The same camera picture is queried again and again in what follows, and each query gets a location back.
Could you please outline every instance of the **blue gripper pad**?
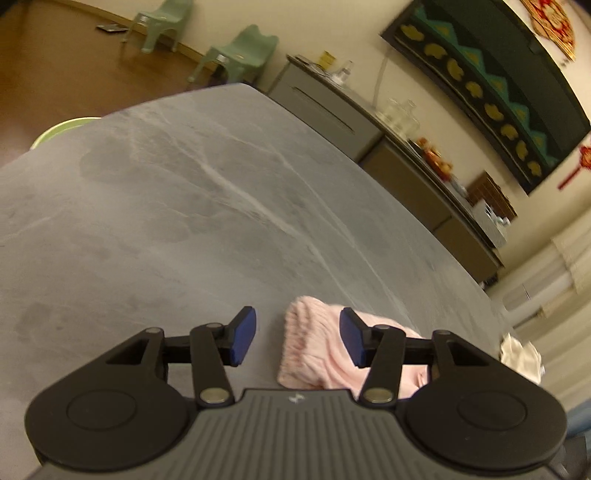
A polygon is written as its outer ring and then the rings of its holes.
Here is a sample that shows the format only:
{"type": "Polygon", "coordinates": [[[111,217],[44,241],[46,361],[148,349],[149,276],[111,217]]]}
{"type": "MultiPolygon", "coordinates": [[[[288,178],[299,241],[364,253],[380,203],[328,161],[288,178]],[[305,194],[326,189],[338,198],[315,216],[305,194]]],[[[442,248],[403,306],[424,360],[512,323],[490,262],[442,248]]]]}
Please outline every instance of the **blue gripper pad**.
{"type": "Polygon", "coordinates": [[[365,349],[363,348],[362,331],[343,309],[339,317],[340,338],[356,367],[365,366],[365,349]]]}
{"type": "Polygon", "coordinates": [[[256,311],[250,308],[236,327],[234,335],[234,345],[230,350],[230,361],[232,365],[240,365],[248,352],[252,339],[256,333],[256,311]]]}

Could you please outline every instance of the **light green child chair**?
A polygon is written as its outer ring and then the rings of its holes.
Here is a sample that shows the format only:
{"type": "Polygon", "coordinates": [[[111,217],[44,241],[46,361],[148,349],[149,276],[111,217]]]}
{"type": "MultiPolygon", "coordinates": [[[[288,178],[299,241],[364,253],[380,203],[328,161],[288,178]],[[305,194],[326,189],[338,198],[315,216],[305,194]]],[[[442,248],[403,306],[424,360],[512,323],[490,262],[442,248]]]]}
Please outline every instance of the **light green child chair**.
{"type": "Polygon", "coordinates": [[[228,72],[228,83],[240,82],[246,75],[254,74],[255,80],[261,75],[266,63],[273,55],[279,38],[262,35],[257,25],[242,30],[232,43],[224,47],[211,47],[199,65],[187,79],[194,82],[207,62],[215,61],[228,72]]]}
{"type": "Polygon", "coordinates": [[[193,0],[164,0],[164,3],[157,10],[138,13],[121,41],[123,43],[127,42],[134,26],[140,23],[145,25],[148,30],[142,52],[152,53],[158,37],[167,30],[176,32],[173,51],[177,51],[178,41],[187,26],[192,7],[193,0]]]}

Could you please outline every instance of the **yellow container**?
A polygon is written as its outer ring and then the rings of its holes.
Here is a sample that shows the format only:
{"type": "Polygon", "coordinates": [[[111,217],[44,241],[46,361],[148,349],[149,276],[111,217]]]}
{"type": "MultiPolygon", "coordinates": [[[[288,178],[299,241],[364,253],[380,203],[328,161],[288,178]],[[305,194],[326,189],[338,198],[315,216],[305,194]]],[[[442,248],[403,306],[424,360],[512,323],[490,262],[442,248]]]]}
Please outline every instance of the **yellow container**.
{"type": "Polygon", "coordinates": [[[327,51],[324,51],[324,53],[320,56],[320,60],[318,60],[318,66],[326,71],[331,67],[335,60],[335,57],[333,57],[327,51]]]}

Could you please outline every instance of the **drawer handle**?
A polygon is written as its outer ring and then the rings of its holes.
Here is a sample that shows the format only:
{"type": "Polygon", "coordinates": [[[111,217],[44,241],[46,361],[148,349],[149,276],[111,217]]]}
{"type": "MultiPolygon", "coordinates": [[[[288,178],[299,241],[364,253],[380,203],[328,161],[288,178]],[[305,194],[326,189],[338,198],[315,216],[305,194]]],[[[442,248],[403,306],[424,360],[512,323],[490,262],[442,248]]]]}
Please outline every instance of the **drawer handle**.
{"type": "Polygon", "coordinates": [[[307,100],[308,103],[311,103],[313,106],[315,106],[318,110],[320,110],[321,113],[328,117],[329,120],[332,120],[334,123],[336,123],[337,126],[341,127],[344,130],[347,130],[349,134],[355,134],[355,130],[353,130],[349,125],[343,122],[333,112],[325,108],[321,103],[318,103],[316,100],[314,100],[306,92],[300,90],[298,87],[292,87],[292,89],[294,90],[296,95],[300,95],[304,100],[307,100]]]}

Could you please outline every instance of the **metal pivot screw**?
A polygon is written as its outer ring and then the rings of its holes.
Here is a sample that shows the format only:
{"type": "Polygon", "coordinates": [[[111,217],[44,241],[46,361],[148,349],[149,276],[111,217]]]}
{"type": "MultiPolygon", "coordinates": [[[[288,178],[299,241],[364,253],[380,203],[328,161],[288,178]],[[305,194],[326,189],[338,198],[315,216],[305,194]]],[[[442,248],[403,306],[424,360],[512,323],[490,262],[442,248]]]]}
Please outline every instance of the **metal pivot screw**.
{"type": "Polygon", "coordinates": [[[199,398],[201,398],[201,400],[203,400],[205,403],[216,405],[219,403],[224,403],[228,398],[230,398],[230,392],[224,388],[206,388],[205,390],[201,391],[199,398]]]}
{"type": "Polygon", "coordinates": [[[370,388],[363,394],[365,400],[370,403],[389,403],[394,399],[394,394],[387,388],[370,388]]]}

